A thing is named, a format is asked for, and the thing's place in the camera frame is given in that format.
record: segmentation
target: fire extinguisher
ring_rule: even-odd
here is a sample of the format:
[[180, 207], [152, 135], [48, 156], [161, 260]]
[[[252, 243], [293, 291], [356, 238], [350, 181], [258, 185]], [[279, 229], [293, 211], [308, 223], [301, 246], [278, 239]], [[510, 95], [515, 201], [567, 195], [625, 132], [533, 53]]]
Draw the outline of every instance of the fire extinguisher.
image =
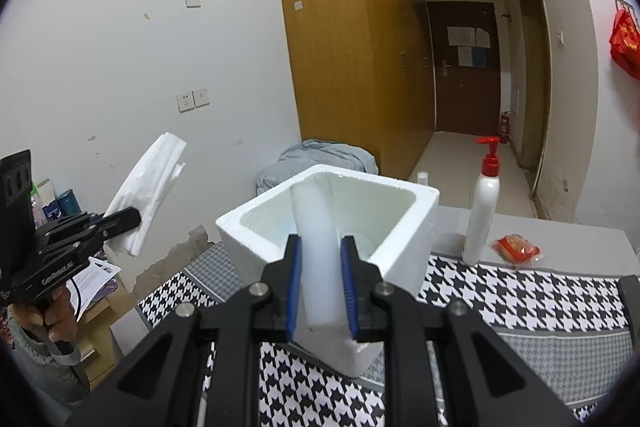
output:
[[500, 143], [509, 141], [509, 112], [505, 111], [500, 115]]

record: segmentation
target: red bag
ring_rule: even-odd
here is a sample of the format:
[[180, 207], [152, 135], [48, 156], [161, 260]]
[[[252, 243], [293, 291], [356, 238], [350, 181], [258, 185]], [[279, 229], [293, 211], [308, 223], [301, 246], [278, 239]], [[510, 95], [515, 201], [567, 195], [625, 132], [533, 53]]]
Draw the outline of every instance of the red bag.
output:
[[628, 10], [620, 9], [609, 39], [611, 57], [628, 74], [640, 80], [640, 33]]

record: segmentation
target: wall hook rack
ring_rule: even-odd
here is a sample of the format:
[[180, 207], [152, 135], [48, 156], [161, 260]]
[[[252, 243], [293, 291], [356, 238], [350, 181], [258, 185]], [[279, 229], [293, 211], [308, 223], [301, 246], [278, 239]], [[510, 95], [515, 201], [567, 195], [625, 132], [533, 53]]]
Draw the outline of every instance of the wall hook rack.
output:
[[631, 15], [633, 15], [634, 20], [636, 21], [636, 26], [640, 27], [640, 25], [638, 24], [638, 16], [636, 15], [636, 8], [634, 8], [634, 6], [631, 3], [625, 0], [614, 0], [614, 1], [616, 2], [616, 10], [619, 10], [620, 5], [622, 5], [624, 8], [626, 8], [631, 12]]

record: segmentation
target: white pump bottle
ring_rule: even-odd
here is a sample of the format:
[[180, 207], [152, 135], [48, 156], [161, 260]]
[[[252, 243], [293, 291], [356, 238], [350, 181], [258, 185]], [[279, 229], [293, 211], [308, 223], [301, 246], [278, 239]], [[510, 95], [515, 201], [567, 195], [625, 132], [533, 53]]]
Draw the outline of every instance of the white pump bottle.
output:
[[469, 266], [478, 263], [489, 236], [492, 220], [494, 220], [495, 205], [498, 203], [498, 195], [500, 195], [500, 179], [498, 178], [500, 159], [495, 153], [499, 141], [500, 139], [495, 136], [478, 139], [478, 143], [489, 144], [489, 154], [482, 160], [482, 172], [476, 182], [469, 224], [466, 227], [462, 261]]

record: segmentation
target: red pump dispenser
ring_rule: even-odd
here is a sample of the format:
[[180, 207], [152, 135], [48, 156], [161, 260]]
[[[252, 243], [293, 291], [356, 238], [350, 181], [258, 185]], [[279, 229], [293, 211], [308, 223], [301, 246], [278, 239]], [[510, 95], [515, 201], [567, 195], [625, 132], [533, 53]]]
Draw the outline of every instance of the red pump dispenser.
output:
[[483, 136], [476, 140], [476, 143], [489, 144], [489, 154], [482, 160], [482, 175], [496, 178], [500, 173], [500, 158], [498, 158], [496, 154], [498, 150], [498, 143], [500, 143], [500, 137]]

